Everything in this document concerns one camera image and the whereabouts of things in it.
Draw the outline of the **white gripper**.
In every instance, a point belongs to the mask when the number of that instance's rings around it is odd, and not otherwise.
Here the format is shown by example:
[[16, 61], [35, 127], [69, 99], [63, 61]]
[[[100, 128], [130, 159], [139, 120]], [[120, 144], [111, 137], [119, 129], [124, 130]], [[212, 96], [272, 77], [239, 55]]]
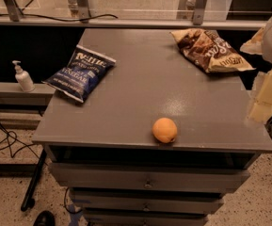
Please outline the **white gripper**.
[[[243, 43], [240, 51], [250, 55], [263, 53], [262, 42], [264, 28], [260, 28], [255, 35]], [[272, 117], [272, 69], [267, 73], [259, 72], [254, 79], [250, 93], [248, 117], [256, 122], [266, 124]]]

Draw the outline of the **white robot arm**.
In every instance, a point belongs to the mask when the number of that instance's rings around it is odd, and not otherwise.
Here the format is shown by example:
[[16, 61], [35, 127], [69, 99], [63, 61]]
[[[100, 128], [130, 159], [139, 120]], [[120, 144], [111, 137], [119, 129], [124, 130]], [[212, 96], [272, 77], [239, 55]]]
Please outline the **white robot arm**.
[[[272, 63], [272, 17], [265, 27], [241, 47], [240, 51], [250, 55], [260, 55], [264, 60]], [[248, 114], [250, 119], [266, 123], [272, 117], [272, 69], [263, 76], [258, 75], [254, 82], [256, 93]]]

